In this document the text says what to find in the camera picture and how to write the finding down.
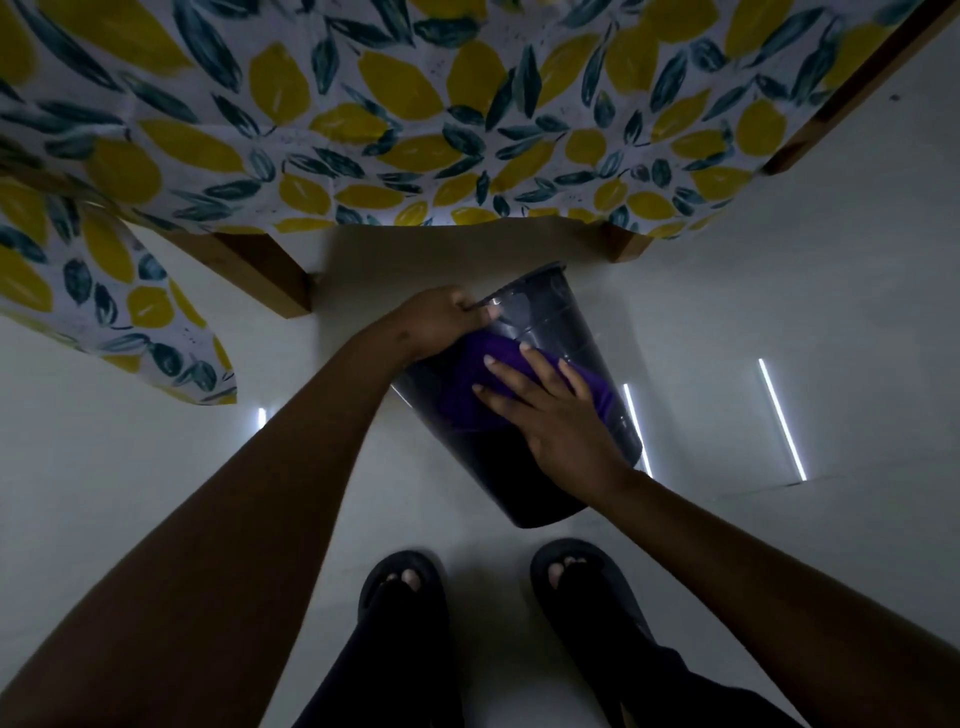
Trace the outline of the person's right black sandal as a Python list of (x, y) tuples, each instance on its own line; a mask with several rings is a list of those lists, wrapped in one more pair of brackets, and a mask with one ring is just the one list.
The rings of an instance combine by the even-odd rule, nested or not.
[(615, 656), (623, 646), (658, 646), (624, 573), (585, 540), (547, 542), (530, 563), (534, 597), (577, 663)]

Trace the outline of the person's right hand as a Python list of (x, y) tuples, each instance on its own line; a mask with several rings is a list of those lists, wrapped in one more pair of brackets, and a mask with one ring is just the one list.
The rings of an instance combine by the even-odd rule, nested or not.
[(529, 405), (529, 429), (520, 432), (540, 469), (571, 497), (601, 509), (610, 493), (630, 479), (632, 467), (598, 417), (579, 371), (558, 360), (554, 366), (564, 379), (564, 397), (554, 397), (539, 382), (489, 355), (484, 364)]

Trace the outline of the person's left leg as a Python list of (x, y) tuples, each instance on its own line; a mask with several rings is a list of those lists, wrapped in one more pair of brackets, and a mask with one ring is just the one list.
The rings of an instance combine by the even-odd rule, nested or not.
[(456, 657), (430, 663), (355, 627), (292, 728), (465, 728)]

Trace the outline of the lemon print tablecloth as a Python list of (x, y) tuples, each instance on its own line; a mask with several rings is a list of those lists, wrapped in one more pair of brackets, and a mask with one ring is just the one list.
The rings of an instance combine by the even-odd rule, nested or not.
[(702, 230), (923, 0), (0, 0), (0, 316), (169, 396), (161, 234)]

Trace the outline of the wooden table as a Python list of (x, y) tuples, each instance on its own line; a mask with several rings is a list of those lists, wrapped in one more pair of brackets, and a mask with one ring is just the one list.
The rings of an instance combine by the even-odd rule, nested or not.
[[(770, 177), (791, 169), (958, 17), (960, 0), (919, 0), (912, 13), (764, 164), (761, 175)], [(160, 235), (284, 319), (306, 316), (313, 310), (316, 275), (307, 273), (268, 234), (162, 231)]]

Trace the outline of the person's left black sandal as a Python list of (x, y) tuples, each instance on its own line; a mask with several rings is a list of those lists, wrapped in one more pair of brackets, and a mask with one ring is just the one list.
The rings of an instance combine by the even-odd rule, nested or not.
[(361, 589), (357, 627), (379, 634), (378, 646), (430, 664), (452, 659), (453, 637), (445, 581), (424, 552), (391, 553), (373, 567)]

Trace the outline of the person's leg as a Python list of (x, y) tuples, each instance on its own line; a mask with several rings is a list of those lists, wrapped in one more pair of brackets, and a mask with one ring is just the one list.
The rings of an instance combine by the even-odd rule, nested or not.
[(465, 728), (456, 657), (430, 663), (355, 627), (292, 728)]
[(623, 645), (612, 657), (577, 662), (611, 728), (803, 728), (750, 690), (718, 684), (661, 646)]

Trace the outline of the person's right forearm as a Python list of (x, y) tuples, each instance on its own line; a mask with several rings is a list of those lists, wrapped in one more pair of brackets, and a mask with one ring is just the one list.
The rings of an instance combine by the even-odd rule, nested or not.
[(618, 468), (583, 500), (702, 602), (811, 728), (960, 728), (960, 650)]

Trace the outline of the person's left hand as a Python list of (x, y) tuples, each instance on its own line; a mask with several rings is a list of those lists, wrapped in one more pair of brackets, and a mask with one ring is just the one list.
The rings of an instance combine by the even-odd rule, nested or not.
[(467, 334), (484, 327), (468, 327), (465, 309), (477, 302), (461, 286), (424, 290), (408, 298), (386, 317), (390, 341), (399, 346), (407, 363), (438, 355)]

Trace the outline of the person's black sandal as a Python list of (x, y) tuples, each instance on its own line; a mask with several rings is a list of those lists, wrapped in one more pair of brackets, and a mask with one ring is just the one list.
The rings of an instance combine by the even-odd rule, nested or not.
[(623, 646), (658, 646), (624, 573), (585, 540), (547, 542), (530, 563), (534, 597), (577, 663), (615, 656)]
[(445, 581), (424, 552), (391, 553), (373, 567), (361, 589), (357, 627), (379, 634), (378, 646), (430, 664), (452, 659), (453, 637)]

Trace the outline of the purple cleaning cloth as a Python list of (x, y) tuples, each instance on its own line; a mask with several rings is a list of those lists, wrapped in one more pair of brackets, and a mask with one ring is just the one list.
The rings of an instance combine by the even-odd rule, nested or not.
[(487, 330), (464, 335), (445, 351), (419, 363), (422, 385), (435, 419), (455, 433), (478, 433), (507, 428), (510, 422), (487, 407), (473, 392), (474, 384), (505, 398), (516, 394), (484, 364), (490, 356), (537, 383), (539, 378), (523, 358), (521, 344)]

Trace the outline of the person's left forearm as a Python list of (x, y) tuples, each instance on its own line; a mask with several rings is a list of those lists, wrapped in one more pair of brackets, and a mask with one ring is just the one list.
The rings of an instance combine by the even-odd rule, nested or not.
[(397, 316), (352, 337), (54, 628), (0, 694), (0, 728), (258, 728), (416, 348)]

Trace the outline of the person's right leg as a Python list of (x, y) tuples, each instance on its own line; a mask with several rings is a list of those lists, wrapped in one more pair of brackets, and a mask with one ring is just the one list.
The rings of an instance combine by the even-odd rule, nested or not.
[(803, 728), (750, 690), (718, 684), (661, 646), (623, 645), (612, 657), (577, 662), (611, 728)]

